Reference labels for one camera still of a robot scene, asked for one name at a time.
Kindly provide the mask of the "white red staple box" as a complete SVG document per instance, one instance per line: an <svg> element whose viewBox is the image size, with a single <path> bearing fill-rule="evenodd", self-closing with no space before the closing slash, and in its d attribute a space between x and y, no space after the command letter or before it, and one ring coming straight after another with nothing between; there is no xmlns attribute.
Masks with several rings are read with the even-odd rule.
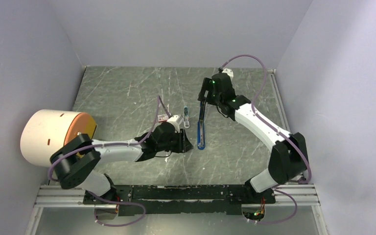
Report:
<svg viewBox="0 0 376 235"><path fill-rule="evenodd" d="M169 120L170 117L167 114L161 114L161 115L158 115L157 118L158 118L158 122L165 122Z"/></svg>

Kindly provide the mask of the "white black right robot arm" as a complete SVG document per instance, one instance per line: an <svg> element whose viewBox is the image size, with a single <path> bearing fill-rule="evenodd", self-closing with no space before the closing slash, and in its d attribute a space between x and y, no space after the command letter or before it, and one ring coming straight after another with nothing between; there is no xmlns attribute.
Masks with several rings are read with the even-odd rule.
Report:
<svg viewBox="0 0 376 235"><path fill-rule="evenodd" d="M256 109L251 100L237 95L232 77L226 72L204 78L198 101L202 105L214 105L227 118L251 131L270 151L266 169L246 181L245 198L255 203L263 192L285 184L309 170L306 141L302 134L280 128Z"/></svg>

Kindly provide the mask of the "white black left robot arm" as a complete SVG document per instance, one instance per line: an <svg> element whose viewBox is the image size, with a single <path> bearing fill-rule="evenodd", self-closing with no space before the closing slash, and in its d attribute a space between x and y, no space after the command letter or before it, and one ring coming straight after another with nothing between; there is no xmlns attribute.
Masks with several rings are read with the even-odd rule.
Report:
<svg viewBox="0 0 376 235"><path fill-rule="evenodd" d="M105 204L117 196L117 189L107 174L94 170L112 162L143 162L160 152L186 153L193 149L184 129L163 122L151 132L129 141L99 141L80 134L50 157L49 176L56 175L63 189L82 188Z"/></svg>

